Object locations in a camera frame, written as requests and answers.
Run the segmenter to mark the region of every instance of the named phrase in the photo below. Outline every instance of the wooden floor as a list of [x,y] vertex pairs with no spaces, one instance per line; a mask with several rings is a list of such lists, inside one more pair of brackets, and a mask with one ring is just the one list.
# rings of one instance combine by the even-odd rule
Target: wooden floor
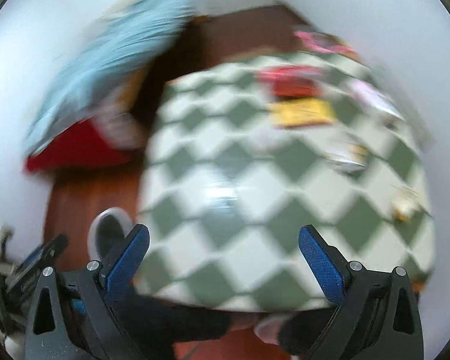
[[[292,51],[296,45],[292,26],[298,23],[303,21],[282,6],[257,8],[193,23],[176,45],[153,63],[132,113],[144,125],[150,126],[166,81],[215,66],[230,56],[256,48]],[[139,154],[123,166],[59,172],[44,230],[46,240],[60,233],[69,238],[69,247],[57,263],[59,269],[78,269],[89,261],[87,233],[97,214],[118,206],[135,217],[142,170],[143,155]],[[182,358],[194,346],[195,343],[177,345],[178,357]],[[263,344],[253,332],[239,331],[227,334],[219,341],[201,343],[191,360],[288,358],[276,346]]]

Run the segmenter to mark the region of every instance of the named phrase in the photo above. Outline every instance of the person's leg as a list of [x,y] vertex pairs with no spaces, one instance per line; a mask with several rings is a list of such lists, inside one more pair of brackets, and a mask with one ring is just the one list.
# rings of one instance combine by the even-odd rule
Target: person's leg
[[133,288],[113,310],[147,359],[172,359],[174,342],[219,339],[228,330],[253,326],[258,316],[203,307],[166,305]]
[[335,307],[276,314],[264,319],[255,334],[267,344],[276,344],[291,355],[305,355],[324,330]]

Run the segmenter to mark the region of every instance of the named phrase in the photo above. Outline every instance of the metal screw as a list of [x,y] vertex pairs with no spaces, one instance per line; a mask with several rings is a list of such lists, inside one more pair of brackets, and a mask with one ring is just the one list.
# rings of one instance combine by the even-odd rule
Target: metal screw
[[401,266],[397,266],[395,268],[395,272],[397,273],[397,275],[399,276],[405,276],[407,274],[407,271],[405,270],[405,268],[402,268]]
[[53,268],[51,266],[48,266],[42,271],[43,276],[50,276],[53,273]]
[[350,268],[352,268],[354,271],[360,271],[363,268],[363,265],[358,261],[351,261]]
[[100,265],[100,263],[98,261],[93,260],[87,264],[87,269],[89,271],[94,271],[95,269],[97,269],[99,267],[99,265]]

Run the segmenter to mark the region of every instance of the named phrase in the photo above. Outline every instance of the green and white checkered rug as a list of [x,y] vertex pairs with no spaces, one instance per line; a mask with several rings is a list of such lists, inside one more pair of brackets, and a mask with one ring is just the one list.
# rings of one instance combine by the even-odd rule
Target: green and white checkered rug
[[[254,72],[285,64],[327,71],[327,98],[340,123],[277,130],[272,99]],[[433,222],[422,164],[407,126],[390,131],[339,89],[349,76],[372,83],[369,69],[339,55],[261,56],[170,83],[147,150],[138,221],[150,250],[139,292],[226,310],[303,310],[324,304],[298,249],[312,224],[346,259],[390,272],[404,266],[424,280],[434,258]],[[351,132],[371,155],[346,175],[323,154]],[[423,209],[396,223],[391,201],[408,186]]]

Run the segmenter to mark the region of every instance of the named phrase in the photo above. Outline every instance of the small yellow object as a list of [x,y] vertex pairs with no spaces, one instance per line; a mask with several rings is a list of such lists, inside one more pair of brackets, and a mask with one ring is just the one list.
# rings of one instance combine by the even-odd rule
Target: small yellow object
[[330,124],[337,120],[332,105],[315,98],[278,101],[269,104],[272,123],[282,127]]
[[409,222],[420,208],[420,195],[409,188],[402,188],[391,202],[392,215],[397,221]]

